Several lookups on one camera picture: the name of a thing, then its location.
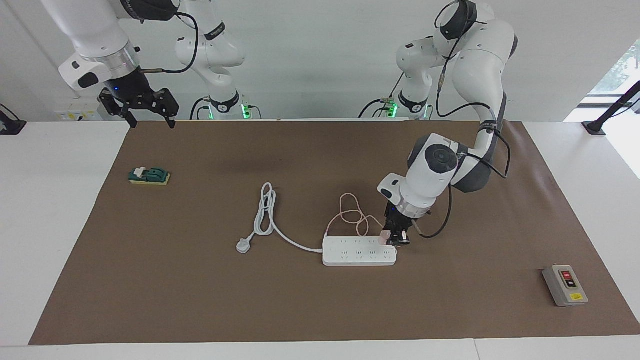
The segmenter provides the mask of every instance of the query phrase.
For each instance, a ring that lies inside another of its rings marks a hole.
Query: white wall
[[[504,73],[510,120],[562,121],[640,37],[637,0],[488,2],[499,17],[512,23],[520,39]],[[431,34],[433,20],[446,3],[221,0],[220,9],[227,29],[248,50],[246,63],[232,73],[266,117],[355,117],[371,99],[388,95],[400,75],[396,49]],[[51,120],[43,114],[56,101],[75,94],[47,57],[59,65],[73,51],[70,42],[37,0],[0,0],[0,20],[0,101],[33,120]],[[179,20],[144,25],[121,20],[121,25],[143,48],[144,66],[182,66],[173,46],[190,29]],[[47,56],[29,39],[29,32]],[[182,105],[181,118],[188,117],[193,101],[205,95],[204,85],[192,72],[149,78],[154,88],[171,89]],[[5,85],[7,79],[11,86]],[[462,104],[457,95],[449,96],[453,90],[447,86],[444,110]],[[95,97],[98,91],[90,89],[83,95]],[[474,118],[471,110],[456,116]]]

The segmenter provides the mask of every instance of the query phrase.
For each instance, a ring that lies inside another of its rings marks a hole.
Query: white table
[[[606,138],[587,135],[580,124],[525,125],[639,318],[640,180]],[[32,122],[19,136],[0,137],[0,359],[640,356],[640,336],[27,347],[127,131],[123,122]]]

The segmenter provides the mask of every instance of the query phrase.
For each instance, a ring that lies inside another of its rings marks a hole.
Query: brown table mat
[[[264,182],[278,192],[281,230],[318,248],[342,193],[383,221],[376,187],[406,173],[418,137],[472,145],[476,131],[476,122],[181,122],[173,131],[143,122],[127,135],[30,344],[639,334],[519,123],[504,130],[509,179],[455,190],[446,230],[433,240],[411,230],[395,266],[325,267],[276,234],[236,252]],[[140,166],[167,169],[169,185],[129,184]],[[423,230],[437,229],[446,209],[445,193]],[[336,223],[332,235],[354,229]],[[573,266],[588,305],[554,306],[540,273],[554,263]]]

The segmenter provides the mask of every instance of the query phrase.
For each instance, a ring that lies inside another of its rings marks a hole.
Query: power strip
[[[377,236],[325,236],[322,262],[326,266],[391,266],[397,250],[380,245]]]

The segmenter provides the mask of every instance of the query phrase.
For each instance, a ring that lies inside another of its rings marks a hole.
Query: white power cord
[[[292,241],[285,234],[283,234],[275,221],[273,221],[273,210],[276,206],[276,191],[274,191],[271,183],[265,183],[262,185],[262,190],[260,191],[260,202],[258,203],[258,213],[255,216],[255,221],[253,221],[253,232],[245,239],[240,239],[240,242],[236,245],[236,250],[241,254],[246,254],[251,248],[251,239],[254,235],[258,236],[269,236],[275,230],[284,240],[286,240],[291,245],[305,250],[309,252],[316,252],[318,254],[322,254],[322,249],[310,249],[308,247],[304,247],[295,241]],[[264,214],[267,213],[269,215],[269,226],[266,230],[262,230],[262,222],[264,221]]]

